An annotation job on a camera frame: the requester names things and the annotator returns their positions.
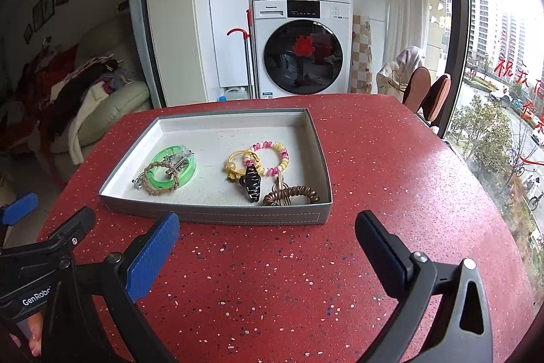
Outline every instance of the green bracelet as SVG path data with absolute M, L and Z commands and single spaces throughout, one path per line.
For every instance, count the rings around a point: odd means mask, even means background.
M 167 160 L 168 157 L 175 156 L 176 154 L 186 154 L 184 159 L 187 159 L 187 165 L 178 174 L 178 179 L 180 180 L 179 187 L 182 187 L 184 185 L 187 185 L 197 172 L 197 163 L 195 162 L 194 156 L 191 151 L 189 151 L 184 146 L 170 146 L 158 153 L 151 162 L 162 162 L 163 160 Z M 148 172 L 148 179 L 153 184 L 153 186 L 157 188 L 168 189 L 172 185 L 174 185 L 175 182 L 173 179 L 165 182 L 161 182 L 155 179 L 155 171 L 157 170 L 157 168 L 158 167 L 155 167 Z

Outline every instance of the red handle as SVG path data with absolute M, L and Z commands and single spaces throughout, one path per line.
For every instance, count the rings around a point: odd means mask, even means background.
M 244 40 L 248 40 L 248 38 L 251 36 L 251 35 L 248 35 L 248 33 L 247 33 L 245 30 L 242 30 L 241 28 L 233 28 L 232 30 L 230 30 L 230 31 L 227 33 L 227 36 L 230 36 L 231 33 L 235 32 L 235 31 L 240 31 L 241 33 L 243 33 L 243 35 L 244 35 Z

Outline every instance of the plastic jug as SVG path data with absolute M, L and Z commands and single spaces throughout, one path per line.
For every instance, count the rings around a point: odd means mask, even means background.
M 244 87 L 233 87 L 225 91 L 227 100 L 249 99 L 248 92 Z

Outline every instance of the black hair clip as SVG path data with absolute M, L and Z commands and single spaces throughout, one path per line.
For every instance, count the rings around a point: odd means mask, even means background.
M 259 202 L 260 176 L 254 165 L 246 167 L 245 175 L 240 177 L 239 182 L 247 190 L 250 202 Z

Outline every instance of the sofa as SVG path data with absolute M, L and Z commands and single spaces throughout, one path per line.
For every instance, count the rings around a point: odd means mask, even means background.
M 75 54 L 74 69 L 96 56 L 112 53 L 114 59 L 122 61 L 121 67 L 128 72 L 131 83 L 114 91 L 86 118 L 78 132 L 83 157 L 94 145 L 122 118 L 129 113 L 151 109 L 149 89 L 134 41 L 130 15 L 115 16 L 88 31 L 80 40 Z M 68 132 L 64 132 L 51 142 L 50 155 L 44 153 L 40 144 L 40 130 L 34 129 L 28 146 L 37 157 L 40 166 L 54 178 L 66 183 L 79 165 L 74 165 L 68 150 Z

